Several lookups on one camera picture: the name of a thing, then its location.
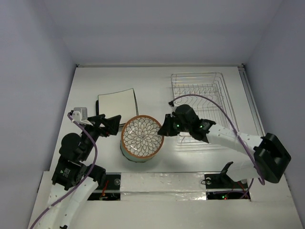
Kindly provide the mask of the black floral square plate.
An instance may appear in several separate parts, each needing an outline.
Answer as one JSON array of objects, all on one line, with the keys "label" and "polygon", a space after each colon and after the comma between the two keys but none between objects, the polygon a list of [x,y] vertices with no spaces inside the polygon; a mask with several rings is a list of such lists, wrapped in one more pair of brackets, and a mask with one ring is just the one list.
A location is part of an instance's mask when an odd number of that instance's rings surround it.
[{"label": "black floral square plate", "polygon": [[99,100],[96,100],[95,102],[95,112],[96,112],[96,115],[99,115]]}]

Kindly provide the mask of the white square plate black rim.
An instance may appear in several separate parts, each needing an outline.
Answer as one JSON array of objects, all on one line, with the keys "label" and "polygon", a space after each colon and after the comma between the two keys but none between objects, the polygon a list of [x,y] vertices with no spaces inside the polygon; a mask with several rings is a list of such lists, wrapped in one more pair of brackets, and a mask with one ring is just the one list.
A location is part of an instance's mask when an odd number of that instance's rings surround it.
[{"label": "white square plate black rim", "polygon": [[136,94],[133,88],[121,91],[120,99],[120,127],[123,127],[127,121],[139,115]]}]

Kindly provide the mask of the white petal pattern bowl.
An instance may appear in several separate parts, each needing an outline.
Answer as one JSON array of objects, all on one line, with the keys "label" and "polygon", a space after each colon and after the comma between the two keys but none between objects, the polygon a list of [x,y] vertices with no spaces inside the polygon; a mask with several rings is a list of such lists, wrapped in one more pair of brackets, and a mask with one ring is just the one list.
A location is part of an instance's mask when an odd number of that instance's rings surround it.
[{"label": "white petal pattern bowl", "polygon": [[151,116],[139,115],[126,122],[122,129],[121,141],[139,149],[159,152],[163,146],[164,137],[158,135],[161,124]]}]

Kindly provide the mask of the light blue flower plate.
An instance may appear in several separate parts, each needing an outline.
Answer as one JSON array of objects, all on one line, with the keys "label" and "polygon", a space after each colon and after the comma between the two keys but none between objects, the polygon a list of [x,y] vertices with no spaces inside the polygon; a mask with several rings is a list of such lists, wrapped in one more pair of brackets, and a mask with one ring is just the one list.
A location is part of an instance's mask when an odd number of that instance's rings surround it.
[{"label": "light blue flower plate", "polygon": [[145,163],[151,160],[157,154],[157,152],[152,150],[148,150],[146,152],[141,147],[137,149],[132,145],[126,146],[123,141],[120,142],[120,150],[125,158],[135,163]]}]

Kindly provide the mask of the teal scalloped plate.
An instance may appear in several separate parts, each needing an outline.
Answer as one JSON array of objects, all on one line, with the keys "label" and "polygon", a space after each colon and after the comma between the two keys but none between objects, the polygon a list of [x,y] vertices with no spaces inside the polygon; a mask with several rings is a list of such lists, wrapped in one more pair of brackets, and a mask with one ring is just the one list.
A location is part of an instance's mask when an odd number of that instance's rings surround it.
[{"label": "teal scalloped plate", "polygon": [[152,159],[152,157],[146,157],[146,156],[136,156],[131,154],[128,150],[126,150],[123,145],[120,145],[120,150],[122,155],[129,161],[135,162],[135,163],[145,163]]}]

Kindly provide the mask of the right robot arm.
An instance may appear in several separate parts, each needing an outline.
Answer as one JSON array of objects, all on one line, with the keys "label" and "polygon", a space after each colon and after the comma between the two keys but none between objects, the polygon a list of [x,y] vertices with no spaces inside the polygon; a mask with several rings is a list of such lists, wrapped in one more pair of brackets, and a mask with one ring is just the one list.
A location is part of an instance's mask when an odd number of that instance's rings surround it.
[{"label": "right robot arm", "polygon": [[236,181],[253,178],[279,183],[291,161],[290,154],[276,135],[249,135],[238,132],[235,127],[223,127],[215,121],[199,118],[186,104],[166,114],[158,134],[177,136],[181,132],[188,133],[197,141],[223,146],[249,157],[248,161],[228,162],[225,165],[219,175],[219,181],[224,187],[230,187]]}]

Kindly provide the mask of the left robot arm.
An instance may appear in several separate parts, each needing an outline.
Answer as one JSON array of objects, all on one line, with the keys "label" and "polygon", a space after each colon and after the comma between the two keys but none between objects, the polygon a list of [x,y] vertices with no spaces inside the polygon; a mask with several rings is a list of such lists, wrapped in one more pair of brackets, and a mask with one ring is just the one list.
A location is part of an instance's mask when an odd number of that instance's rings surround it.
[{"label": "left robot arm", "polygon": [[72,229],[93,191],[107,184],[106,170],[96,165],[96,142],[99,137],[117,135],[121,116],[88,117],[86,108],[74,108],[67,117],[81,133],[63,137],[47,206],[30,226],[32,229]]}]

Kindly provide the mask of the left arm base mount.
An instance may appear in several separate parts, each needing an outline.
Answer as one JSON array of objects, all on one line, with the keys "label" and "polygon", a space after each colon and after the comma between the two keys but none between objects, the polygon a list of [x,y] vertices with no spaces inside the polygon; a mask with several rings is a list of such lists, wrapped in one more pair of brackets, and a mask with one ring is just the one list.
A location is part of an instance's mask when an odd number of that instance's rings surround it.
[{"label": "left arm base mount", "polygon": [[88,201],[117,201],[121,199],[121,173],[107,173],[103,185],[98,186]]}]

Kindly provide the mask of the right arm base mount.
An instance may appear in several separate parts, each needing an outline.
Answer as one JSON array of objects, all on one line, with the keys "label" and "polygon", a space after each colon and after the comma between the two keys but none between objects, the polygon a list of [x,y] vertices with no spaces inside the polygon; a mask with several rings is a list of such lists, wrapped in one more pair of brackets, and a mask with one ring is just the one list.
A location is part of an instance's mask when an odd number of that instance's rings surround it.
[{"label": "right arm base mount", "polygon": [[228,169],[232,164],[233,162],[227,163],[219,173],[204,174],[200,183],[205,186],[208,199],[251,199],[248,191],[248,182],[233,181],[227,175]]}]

